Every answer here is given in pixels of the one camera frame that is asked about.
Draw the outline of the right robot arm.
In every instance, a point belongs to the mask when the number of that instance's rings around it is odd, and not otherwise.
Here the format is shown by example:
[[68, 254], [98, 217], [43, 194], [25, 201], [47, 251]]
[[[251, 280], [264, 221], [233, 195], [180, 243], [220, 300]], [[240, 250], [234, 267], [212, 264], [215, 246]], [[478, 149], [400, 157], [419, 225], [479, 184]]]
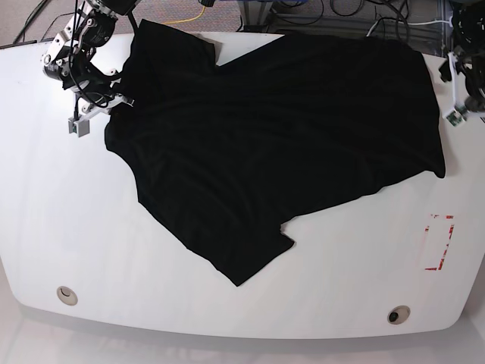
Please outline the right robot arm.
[[105, 74], [94, 66], [92, 59], [97, 49], [113, 36], [120, 16], [128, 17], [133, 29], [138, 29], [133, 17], [137, 4], [137, 0], [76, 1], [73, 17], [42, 56], [44, 74], [60, 81], [64, 90], [74, 94], [74, 121], [83, 117], [79, 110], [80, 99], [95, 113], [109, 112], [121, 103], [133, 104], [132, 99], [118, 92], [121, 73]]

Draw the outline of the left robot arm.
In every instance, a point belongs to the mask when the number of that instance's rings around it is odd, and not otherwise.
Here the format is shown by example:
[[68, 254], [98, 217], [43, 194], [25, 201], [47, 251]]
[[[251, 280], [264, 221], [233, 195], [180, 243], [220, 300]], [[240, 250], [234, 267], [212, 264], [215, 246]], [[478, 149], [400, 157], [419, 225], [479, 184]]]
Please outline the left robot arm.
[[452, 50], [440, 67], [440, 77], [458, 90], [457, 77], [465, 77], [468, 97], [459, 102], [453, 96], [454, 118], [466, 119], [469, 115], [484, 117], [484, 2], [451, 1]]

